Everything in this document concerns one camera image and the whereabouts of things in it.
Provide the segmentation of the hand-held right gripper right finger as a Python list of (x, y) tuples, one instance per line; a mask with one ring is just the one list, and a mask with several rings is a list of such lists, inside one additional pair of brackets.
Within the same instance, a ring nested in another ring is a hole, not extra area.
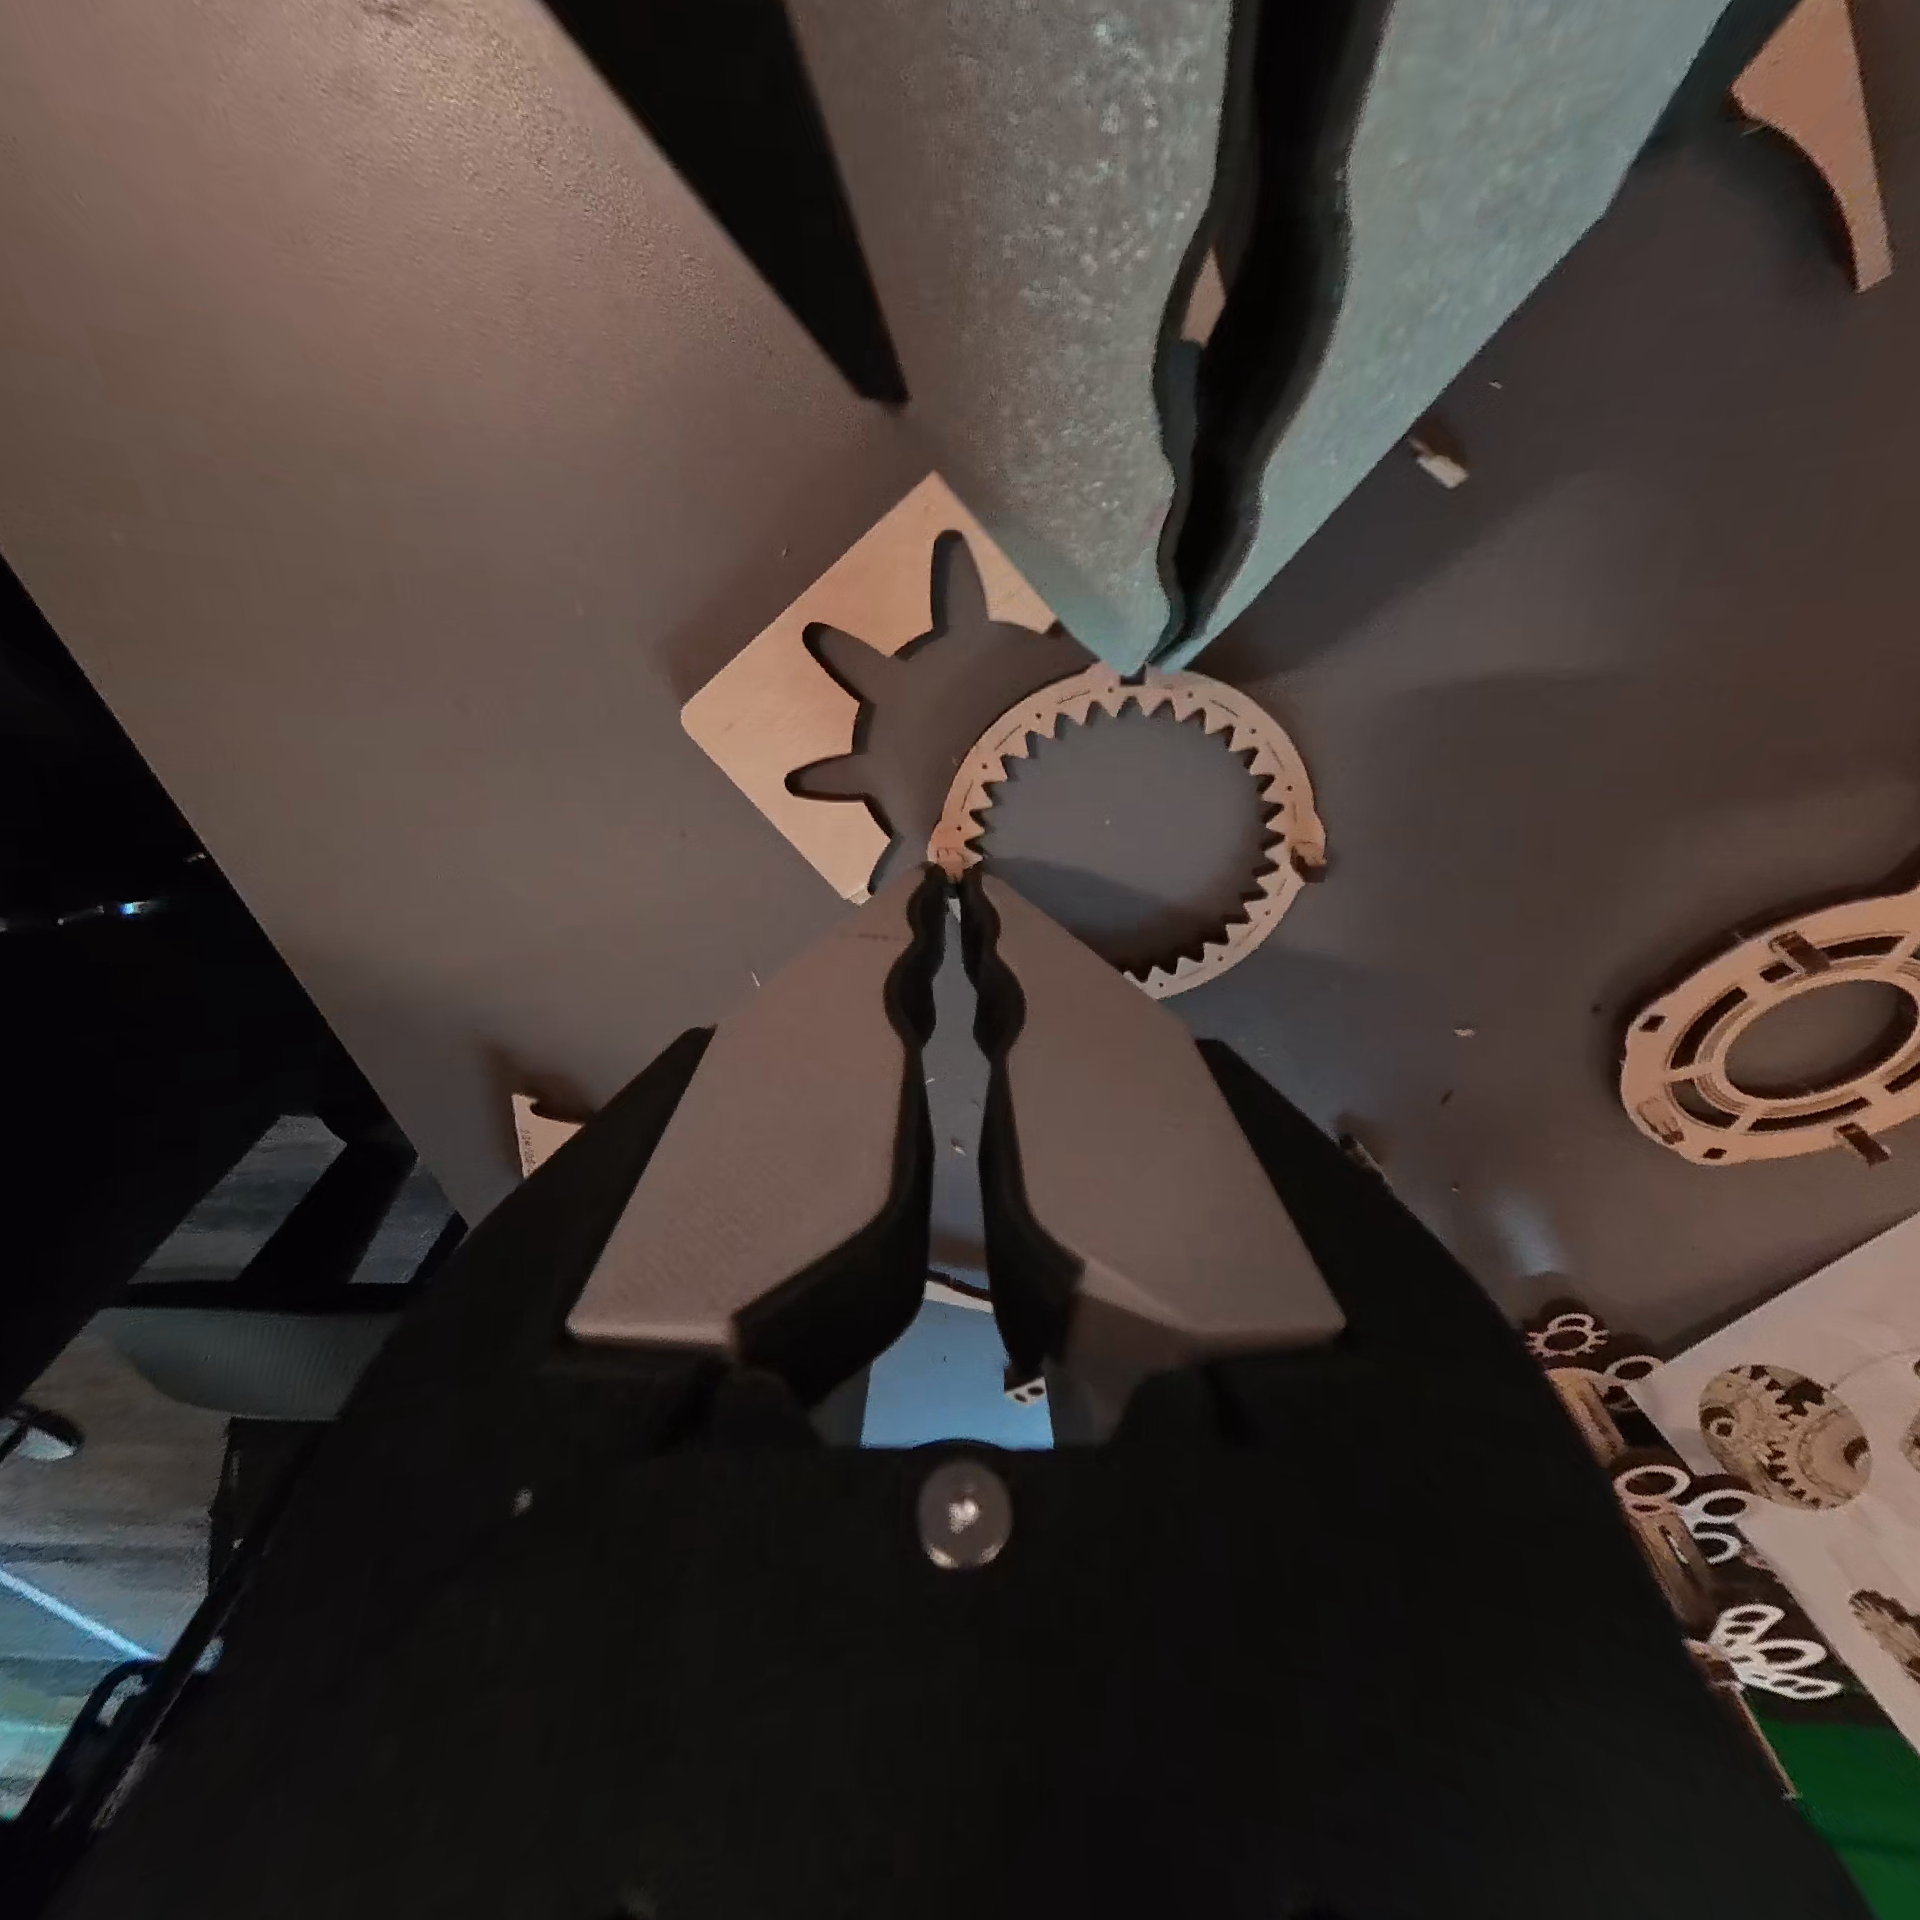
[(983, 1262), (1008, 1388), (1044, 1391), (1051, 1440), (1105, 1440), (1152, 1375), (1337, 1343), (1186, 1025), (1001, 880), (963, 874), (960, 926)]

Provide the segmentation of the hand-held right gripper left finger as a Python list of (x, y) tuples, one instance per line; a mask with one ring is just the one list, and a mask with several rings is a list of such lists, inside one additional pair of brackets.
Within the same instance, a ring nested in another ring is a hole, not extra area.
[(709, 1035), (565, 1313), (596, 1349), (681, 1349), (820, 1404), (923, 1310), (927, 1104), (947, 874), (919, 867)]

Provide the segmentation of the triangular wooden offcut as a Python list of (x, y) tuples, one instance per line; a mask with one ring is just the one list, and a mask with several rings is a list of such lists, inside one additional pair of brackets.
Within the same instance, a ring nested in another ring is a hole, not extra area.
[(1853, 294), (1879, 288), (1892, 248), (1852, 2), (1793, 2), (1735, 73), (1731, 99), (1811, 167), (1836, 204)]

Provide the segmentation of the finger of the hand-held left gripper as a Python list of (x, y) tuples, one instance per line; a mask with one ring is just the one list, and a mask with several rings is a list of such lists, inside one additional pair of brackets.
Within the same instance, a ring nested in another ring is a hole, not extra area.
[(1101, 663), (1163, 638), (1155, 361), (1229, 2), (790, 2), (933, 461)]
[(1254, 2), (1172, 611), (1194, 658), (1614, 200), (1727, 2)]

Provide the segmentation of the black office chair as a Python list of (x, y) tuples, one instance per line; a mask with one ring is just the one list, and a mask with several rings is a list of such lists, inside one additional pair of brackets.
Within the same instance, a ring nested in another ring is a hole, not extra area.
[(109, 1307), (93, 1330), (158, 1397), (245, 1424), (341, 1417), (402, 1310)]

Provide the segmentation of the square wooden offcut gear cutout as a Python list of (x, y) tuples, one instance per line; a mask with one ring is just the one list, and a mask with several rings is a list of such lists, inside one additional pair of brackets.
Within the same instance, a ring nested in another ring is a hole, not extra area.
[(1086, 663), (939, 473), (923, 476), (754, 633), (688, 706), (688, 737), (848, 901), (887, 865), (894, 821), (869, 789), (806, 795), (793, 775), (861, 759), (884, 697), (919, 658), (979, 637), (1036, 681)]

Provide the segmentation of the wooden model with loop arms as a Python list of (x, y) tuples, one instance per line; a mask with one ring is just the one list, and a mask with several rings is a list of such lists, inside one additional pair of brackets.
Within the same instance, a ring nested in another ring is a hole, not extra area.
[(1658, 1349), (1582, 1300), (1549, 1300), (1523, 1336), (1597, 1454), (1707, 1682), (1747, 1706), (1844, 1715), (1858, 1699), (1853, 1672), (1747, 1543), (1756, 1496), (1740, 1475), (1685, 1466), (1639, 1404), (1636, 1388), (1663, 1367)]

